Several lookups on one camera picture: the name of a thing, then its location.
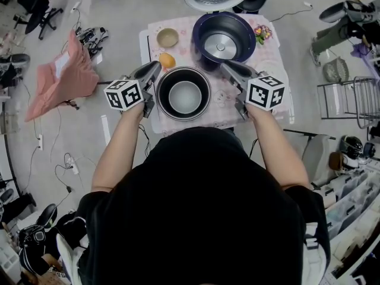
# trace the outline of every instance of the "small bowl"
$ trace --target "small bowl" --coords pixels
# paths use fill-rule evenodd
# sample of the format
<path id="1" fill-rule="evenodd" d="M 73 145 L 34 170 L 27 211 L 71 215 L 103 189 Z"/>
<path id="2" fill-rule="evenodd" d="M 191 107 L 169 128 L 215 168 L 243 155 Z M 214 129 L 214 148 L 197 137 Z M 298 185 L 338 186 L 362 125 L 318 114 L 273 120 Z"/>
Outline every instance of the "small bowl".
<path id="1" fill-rule="evenodd" d="M 164 28 L 157 34 L 157 42 L 161 48 L 171 48 L 177 44 L 178 39 L 177 31 L 172 28 Z"/>
<path id="2" fill-rule="evenodd" d="M 190 114 L 198 109 L 202 101 L 202 93 L 194 83 L 181 81 L 173 85 L 169 91 L 169 103 L 181 114 Z"/>

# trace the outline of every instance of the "white box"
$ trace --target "white box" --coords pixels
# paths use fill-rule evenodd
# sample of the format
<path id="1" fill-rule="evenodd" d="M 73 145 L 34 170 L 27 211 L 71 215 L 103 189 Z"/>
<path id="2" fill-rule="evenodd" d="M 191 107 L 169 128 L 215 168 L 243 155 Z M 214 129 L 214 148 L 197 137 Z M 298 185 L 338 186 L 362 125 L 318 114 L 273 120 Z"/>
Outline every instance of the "white box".
<path id="1" fill-rule="evenodd" d="M 263 76 L 248 81 L 246 102 L 269 111 L 284 100 L 285 84 L 273 76 Z"/>
<path id="2" fill-rule="evenodd" d="M 126 111 L 144 100 L 137 80 L 114 80 L 104 89 L 111 109 Z"/>

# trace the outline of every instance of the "white paper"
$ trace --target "white paper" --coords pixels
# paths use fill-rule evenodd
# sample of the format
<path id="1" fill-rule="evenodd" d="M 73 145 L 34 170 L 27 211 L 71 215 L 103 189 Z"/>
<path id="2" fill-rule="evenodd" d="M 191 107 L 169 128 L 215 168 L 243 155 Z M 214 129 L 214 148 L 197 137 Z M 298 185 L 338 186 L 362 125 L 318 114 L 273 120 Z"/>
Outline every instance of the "white paper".
<path id="1" fill-rule="evenodd" d="M 67 64 L 67 62 L 69 61 L 69 59 L 70 59 L 69 52 L 65 52 L 61 57 L 59 57 L 55 61 L 55 77 L 56 78 L 60 78 L 61 77 L 62 69 Z"/>

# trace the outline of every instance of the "electrical outlet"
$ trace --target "electrical outlet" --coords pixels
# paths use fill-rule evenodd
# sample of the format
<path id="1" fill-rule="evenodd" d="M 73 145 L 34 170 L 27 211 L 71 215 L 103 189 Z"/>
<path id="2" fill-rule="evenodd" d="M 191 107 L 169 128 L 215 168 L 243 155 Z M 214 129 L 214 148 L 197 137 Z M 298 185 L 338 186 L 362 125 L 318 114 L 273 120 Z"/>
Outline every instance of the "electrical outlet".
<path id="1" fill-rule="evenodd" d="M 69 157 L 66 163 L 72 167 L 71 169 L 74 175 L 77 175 L 79 173 L 79 169 L 77 165 L 75 164 L 75 160 L 72 157 Z"/>
<path id="2" fill-rule="evenodd" d="M 70 13 L 72 14 L 79 6 L 80 2 L 78 1 L 77 3 L 74 4 L 74 6 L 72 7 Z"/>
<path id="3" fill-rule="evenodd" d="M 38 146 L 39 146 L 39 149 L 41 151 L 43 151 L 43 138 L 42 138 L 42 134 L 38 135 Z"/>

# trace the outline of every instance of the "pink cloth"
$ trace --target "pink cloth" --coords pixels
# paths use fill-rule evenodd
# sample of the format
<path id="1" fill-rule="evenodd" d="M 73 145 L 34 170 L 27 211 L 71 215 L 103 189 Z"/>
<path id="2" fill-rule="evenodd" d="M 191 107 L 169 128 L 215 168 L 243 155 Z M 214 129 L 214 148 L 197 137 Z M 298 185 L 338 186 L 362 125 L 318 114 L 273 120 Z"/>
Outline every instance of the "pink cloth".
<path id="1" fill-rule="evenodd" d="M 55 62 L 66 52 L 69 53 L 69 60 L 57 78 Z M 88 50 L 71 31 L 67 50 L 53 62 L 38 66 L 36 96 L 28 108 L 25 121 L 42 116 L 64 101 L 91 95 L 98 82 L 99 76 L 92 69 Z"/>

